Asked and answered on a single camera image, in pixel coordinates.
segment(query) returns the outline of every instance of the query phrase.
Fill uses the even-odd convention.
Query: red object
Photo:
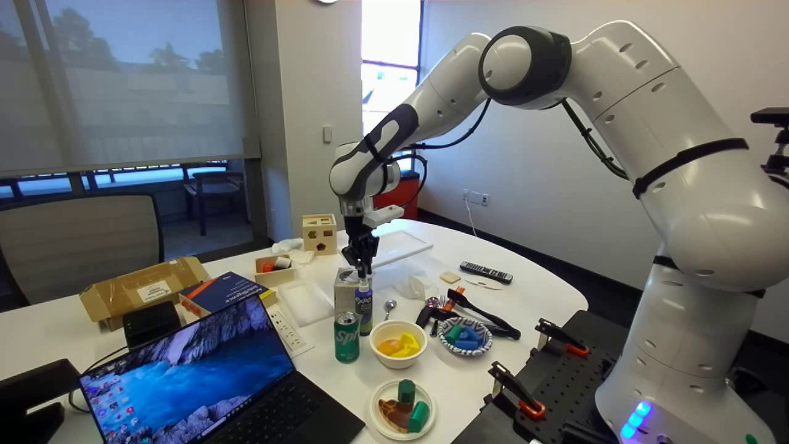
[[[404,172],[399,186],[384,196],[372,197],[374,207],[398,206],[404,210],[404,220],[416,220],[416,193],[419,193],[419,176]]]

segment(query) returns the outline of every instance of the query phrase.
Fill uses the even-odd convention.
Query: cardboard box
[[[101,329],[122,329],[124,313],[139,310],[144,307],[155,307],[164,301],[181,298],[181,291],[207,281],[197,257],[183,257],[177,262],[155,265],[139,268],[116,280],[91,283],[80,293],[84,310]]]

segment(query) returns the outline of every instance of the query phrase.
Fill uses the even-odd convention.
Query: bottle
[[[360,323],[360,335],[371,335],[372,330],[372,276],[360,276],[355,287],[355,318]]]
[[[335,358],[340,363],[360,358],[360,326],[355,320],[355,310],[335,315]]]

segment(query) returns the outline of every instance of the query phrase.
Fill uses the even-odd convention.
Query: yellow bowl
[[[384,368],[413,368],[427,349],[427,333],[413,320],[383,320],[371,335],[371,351]]]

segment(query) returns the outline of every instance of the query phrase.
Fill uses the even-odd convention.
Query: sky
[[[187,59],[219,49],[219,0],[47,0],[50,14],[64,8],[84,14],[122,61],[151,61],[151,53],[174,44]],[[21,35],[12,0],[0,0],[0,28]]]

